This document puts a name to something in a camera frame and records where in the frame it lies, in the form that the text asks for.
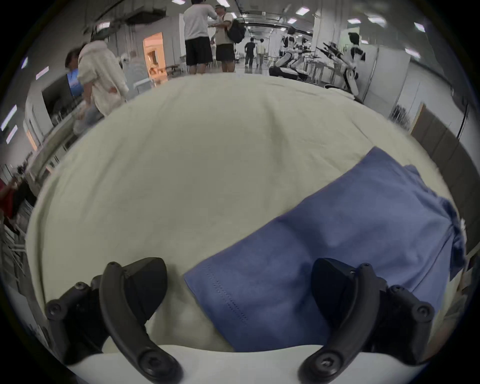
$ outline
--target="stitching on towel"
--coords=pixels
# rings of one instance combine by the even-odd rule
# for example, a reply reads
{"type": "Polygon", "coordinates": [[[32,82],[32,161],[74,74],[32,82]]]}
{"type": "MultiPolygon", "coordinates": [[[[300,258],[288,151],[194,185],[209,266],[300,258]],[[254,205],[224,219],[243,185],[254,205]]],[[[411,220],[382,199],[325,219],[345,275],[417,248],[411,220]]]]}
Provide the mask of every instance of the stitching on towel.
{"type": "Polygon", "coordinates": [[[225,302],[225,304],[230,308],[230,310],[240,319],[240,321],[243,322],[243,319],[238,316],[238,314],[235,312],[235,310],[230,306],[229,302],[223,297],[222,293],[218,290],[217,286],[215,285],[215,283],[213,282],[211,276],[210,276],[210,273],[209,272],[206,272],[206,275],[207,277],[209,278],[209,280],[212,282],[212,285],[214,286],[215,290],[218,292],[218,294],[220,295],[220,297],[223,299],[223,301],[225,302]]]}
{"type": "Polygon", "coordinates": [[[248,319],[247,319],[247,316],[245,316],[245,314],[240,310],[240,308],[235,304],[235,302],[232,300],[232,298],[230,297],[230,295],[228,295],[227,292],[225,292],[225,290],[223,289],[222,285],[220,284],[220,282],[218,281],[218,279],[216,278],[216,276],[214,275],[214,273],[212,272],[211,268],[210,268],[210,265],[207,265],[207,268],[208,268],[208,274],[211,275],[211,277],[209,276],[210,280],[212,280],[213,278],[215,279],[216,281],[216,285],[215,283],[212,281],[212,284],[213,286],[215,287],[216,291],[219,293],[219,295],[223,298],[223,300],[227,303],[228,307],[232,310],[233,313],[236,314],[236,316],[242,321],[242,322],[246,322],[248,319]],[[240,317],[238,315],[238,313],[230,306],[230,304],[227,302],[227,300],[225,299],[225,297],[230,301],[231,304],[233,304],[233,306],[237,309],[238,312],[240,312],[240,315],[243,317],[240,317]]]}

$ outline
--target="person in white hoodie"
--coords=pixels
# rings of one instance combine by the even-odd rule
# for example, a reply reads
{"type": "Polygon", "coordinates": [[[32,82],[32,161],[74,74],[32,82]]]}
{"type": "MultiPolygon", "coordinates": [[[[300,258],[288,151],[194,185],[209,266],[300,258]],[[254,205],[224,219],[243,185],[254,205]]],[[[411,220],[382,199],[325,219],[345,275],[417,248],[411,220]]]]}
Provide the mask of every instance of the person in white hoodie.
{"type": "Polygon", "coordinates": [[[125,103],[128,86],[123,70],[112,51],[104,41],[98,40],[70,51],[65,67],[78,69],[78,80],[84,87],[86,109],[76,134],[83,133],[102,117],[125,103]]]}

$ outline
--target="black shorts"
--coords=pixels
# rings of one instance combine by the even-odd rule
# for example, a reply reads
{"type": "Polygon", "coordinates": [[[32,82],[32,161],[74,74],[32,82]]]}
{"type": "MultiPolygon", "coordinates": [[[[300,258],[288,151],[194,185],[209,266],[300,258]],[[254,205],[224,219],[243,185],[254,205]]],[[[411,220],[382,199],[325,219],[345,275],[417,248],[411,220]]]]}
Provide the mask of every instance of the black shorts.
{"type": "Polygon", "coordinates": [[[216,47],[216,59],[218,61],[235,61],[235,51],[233,44],[220,44],[216,47]]]}
{"type": "Polygon", "coordinates": [[[197,37],[196,39],[185,40],[187,50],[187,65],[208,64],[213,61],[210,39],[197,37]]]}

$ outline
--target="light blue jeans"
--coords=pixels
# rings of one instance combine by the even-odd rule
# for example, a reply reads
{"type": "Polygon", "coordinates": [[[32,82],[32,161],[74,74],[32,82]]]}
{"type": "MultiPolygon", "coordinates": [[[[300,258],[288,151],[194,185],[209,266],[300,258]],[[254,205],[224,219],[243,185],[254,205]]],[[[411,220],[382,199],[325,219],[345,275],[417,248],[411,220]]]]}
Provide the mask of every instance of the light blue jeans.
{"type": "Polygon", "coordinates": [[[73,132],[77,136],[82,136],[93,128],[100,120],[103,119],[102,113],[97,109],[94,103],[85,111],[84,118],[73,128],[73,132]]]}

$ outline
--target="white hoodie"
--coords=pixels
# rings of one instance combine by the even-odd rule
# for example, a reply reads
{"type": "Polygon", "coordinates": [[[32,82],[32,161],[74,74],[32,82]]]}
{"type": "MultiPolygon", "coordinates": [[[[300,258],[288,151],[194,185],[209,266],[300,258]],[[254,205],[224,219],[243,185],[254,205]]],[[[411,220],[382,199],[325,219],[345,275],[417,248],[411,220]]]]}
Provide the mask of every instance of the white hoodie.
{"type": "Polygon", "coordinates": [[[117,58],[104,41],[93,41],[82,49],[78,57],[78,80],[81,84],[93,84],[93,102],[104,116],[127,99],[127,80],[117,58]],[[116,94],[108,92],[112,87],[117,89],[116,94]]]}

